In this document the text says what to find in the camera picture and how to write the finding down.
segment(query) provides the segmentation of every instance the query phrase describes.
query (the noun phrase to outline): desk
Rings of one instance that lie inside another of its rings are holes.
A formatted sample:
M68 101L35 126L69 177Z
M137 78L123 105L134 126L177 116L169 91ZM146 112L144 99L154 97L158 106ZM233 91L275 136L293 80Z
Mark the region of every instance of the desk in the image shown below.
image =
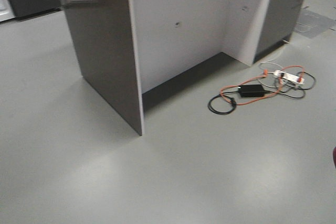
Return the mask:
M140 135L145 92L219 52L251 65L289 39L303 0L277 1L62 0L84 78Z

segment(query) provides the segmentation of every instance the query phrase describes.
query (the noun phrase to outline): gray floor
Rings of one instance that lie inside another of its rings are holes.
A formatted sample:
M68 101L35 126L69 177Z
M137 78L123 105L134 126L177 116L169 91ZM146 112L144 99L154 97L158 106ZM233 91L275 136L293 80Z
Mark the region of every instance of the gray floor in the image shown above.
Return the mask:
M336 0L304 5L336 18ZM0 38L0 223L335 223L336 31L276 60L316 76L303 100L210 113L260 72L228 60L147 109L143 137L81 78L62 12Z

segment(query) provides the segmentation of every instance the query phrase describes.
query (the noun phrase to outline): plug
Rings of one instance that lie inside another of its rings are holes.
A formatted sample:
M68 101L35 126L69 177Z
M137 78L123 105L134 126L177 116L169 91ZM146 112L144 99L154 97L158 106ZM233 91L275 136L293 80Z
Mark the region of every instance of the plug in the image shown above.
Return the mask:
M281 70L275 70L273 73L275 77L281 77L285 80L293 82L295 84L295 88L297 89L299 86L304 85L304 78L295 76L294 74L286 73Z

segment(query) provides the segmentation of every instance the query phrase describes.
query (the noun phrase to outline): black power adapter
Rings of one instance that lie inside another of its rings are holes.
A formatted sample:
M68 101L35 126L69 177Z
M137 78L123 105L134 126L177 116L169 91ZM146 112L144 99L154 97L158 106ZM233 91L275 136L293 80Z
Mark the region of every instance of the black power adapter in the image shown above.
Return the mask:
M240 97L263 97L266 91L261 84L241 85L238 87Z

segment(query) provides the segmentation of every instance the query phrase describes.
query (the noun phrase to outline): extension cord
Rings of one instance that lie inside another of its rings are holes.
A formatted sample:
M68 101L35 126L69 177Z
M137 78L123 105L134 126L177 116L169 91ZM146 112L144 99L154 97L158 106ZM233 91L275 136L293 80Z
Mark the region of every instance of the extension cord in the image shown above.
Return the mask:
M304 78L301 78L299 76L295 76L294 74L286 73L281 70L275 70L273 73L275 77L281 77L285 80L288 80L290 82L293 82L296 87L304 84Z

